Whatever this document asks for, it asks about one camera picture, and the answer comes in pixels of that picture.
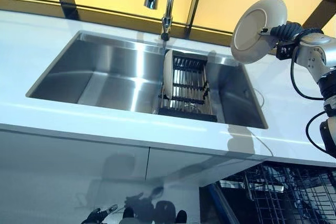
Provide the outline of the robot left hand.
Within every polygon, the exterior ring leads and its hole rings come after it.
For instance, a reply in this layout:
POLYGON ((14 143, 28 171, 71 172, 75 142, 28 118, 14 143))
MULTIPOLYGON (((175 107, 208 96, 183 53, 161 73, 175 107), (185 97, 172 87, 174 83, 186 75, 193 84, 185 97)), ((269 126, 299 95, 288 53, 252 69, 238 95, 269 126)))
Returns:
POLYGON ((96 208, 81 223, 103 223, 105 218, 115 212, 117 208, 117 204, 114 204, 105 210, 101 210, 101 208, 96 208))

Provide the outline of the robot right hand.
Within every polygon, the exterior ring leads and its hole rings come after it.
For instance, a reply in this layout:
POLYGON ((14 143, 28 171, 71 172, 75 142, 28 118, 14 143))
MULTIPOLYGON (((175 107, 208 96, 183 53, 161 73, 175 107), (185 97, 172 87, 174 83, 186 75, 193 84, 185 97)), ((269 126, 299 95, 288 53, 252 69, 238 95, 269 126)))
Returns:
POLYGON ((289 22, 276 27, 264 27, 258 34, 270 38, 271 48, 274 48, 280 41, 293 40, 303 31, 303 27, 299 23, 289 22))

